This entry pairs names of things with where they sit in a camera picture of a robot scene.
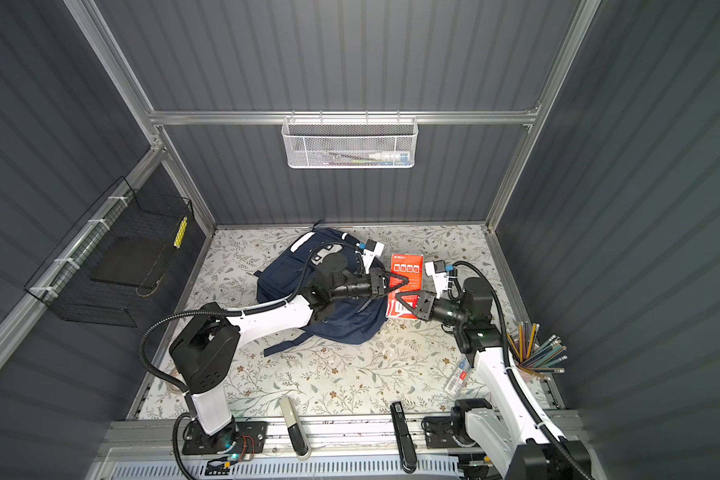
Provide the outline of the red card pack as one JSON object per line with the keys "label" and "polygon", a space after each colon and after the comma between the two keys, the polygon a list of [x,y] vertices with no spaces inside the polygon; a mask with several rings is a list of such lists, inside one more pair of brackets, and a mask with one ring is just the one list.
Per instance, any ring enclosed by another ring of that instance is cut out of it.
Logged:
{"label": "red card pack", "polygon": [[417,317],[406,307],[418,305],[418,295],[404,295],[403,303],[396,299],[396,294],[419,291],[423,283],[424,261],[421,255],[393,254],[390,271],[396,277],[390,278],[390,286],[394,291],[388,294],[386,316],[388,319],[416,320]]}

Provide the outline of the clear pen refill pack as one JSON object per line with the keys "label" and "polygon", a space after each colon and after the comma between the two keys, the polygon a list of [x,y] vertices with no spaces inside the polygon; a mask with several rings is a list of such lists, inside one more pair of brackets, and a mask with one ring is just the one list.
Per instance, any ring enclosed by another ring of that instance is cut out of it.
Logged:
{"label": "clear pen refill pack", "polygon": [[463,356],[455,365],[453,372],[448,378],[444,391],[452,398],[456,398],[464,389],[471,370],[469,360]]}

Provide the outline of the navy blue student backpack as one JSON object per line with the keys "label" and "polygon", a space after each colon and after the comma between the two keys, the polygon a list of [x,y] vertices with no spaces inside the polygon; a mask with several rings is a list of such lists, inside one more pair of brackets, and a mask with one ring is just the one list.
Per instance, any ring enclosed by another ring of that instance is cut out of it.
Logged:
{"label": "navy blue student backpack", "polygon": [[299,346],[312,337],[360,345],[372,339],[386,322],[384,297],[368,296],[361,243],[345,231],[314,228],[295,240],[257,277],[256,300],[265,303],[295,292],[317,302],[317,319],[290,341],[272,345],[265,357]]}

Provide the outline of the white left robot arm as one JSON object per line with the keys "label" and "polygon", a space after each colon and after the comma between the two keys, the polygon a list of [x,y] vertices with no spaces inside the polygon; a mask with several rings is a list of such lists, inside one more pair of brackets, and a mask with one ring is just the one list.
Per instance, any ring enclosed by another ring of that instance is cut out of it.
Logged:
{"label": "white left robot arm", "polygon": [[169,347],[191,418],[209,436],[232,425],[224,382],[243,348],[323,321],[342,300],[383,299],[408,283],[405,276],[381,267],[361,274],[318,274],[281,300],[236,310],[213,304],[192,313]]}

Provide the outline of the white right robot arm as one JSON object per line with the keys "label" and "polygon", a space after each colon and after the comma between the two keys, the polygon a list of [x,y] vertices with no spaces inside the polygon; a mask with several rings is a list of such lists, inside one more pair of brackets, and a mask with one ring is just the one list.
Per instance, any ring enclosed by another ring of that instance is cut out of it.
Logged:
{"label": "white right robot arm", "polygon": [[503,325],[492,323],[490,301],[465,293],[459,302],[433,292],[407,292],[396,299],[418,319],[453,328],[471,372],[489,387],[488,400],[459,400],[452,409],[451,435],[479,447],[494,479],[591,479],[589,452],[570,440],[530,393],[510,355]]}

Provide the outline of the pink pencil cup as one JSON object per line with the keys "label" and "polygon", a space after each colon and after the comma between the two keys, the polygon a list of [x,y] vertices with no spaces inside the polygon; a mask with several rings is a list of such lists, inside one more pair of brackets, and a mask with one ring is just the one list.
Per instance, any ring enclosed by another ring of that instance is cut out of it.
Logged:
{"label": "pink pencil cup", "polygon": [[517,361],[515,352],[511,346],[507,347],[507,352],[508,352],[508,356],[509,356],[509,362],[513,367],[515,367],[516,369],[518,369],[521,373],[523,373],[525,375],[529,375],[529,376],[537,375],[537,373],[534,372],[533,370],[529,370],[520,365],[520,363]]}

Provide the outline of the black and white stapler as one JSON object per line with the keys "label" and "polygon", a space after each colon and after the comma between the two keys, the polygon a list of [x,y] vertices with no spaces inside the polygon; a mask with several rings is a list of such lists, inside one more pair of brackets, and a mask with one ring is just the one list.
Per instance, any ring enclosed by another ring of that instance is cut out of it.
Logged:
{"label": "black and white stapler", "polygon": [[307,434],[288,396],[280,398],[278,405],[281,409],[291,446],[300,460],[311,455]]}

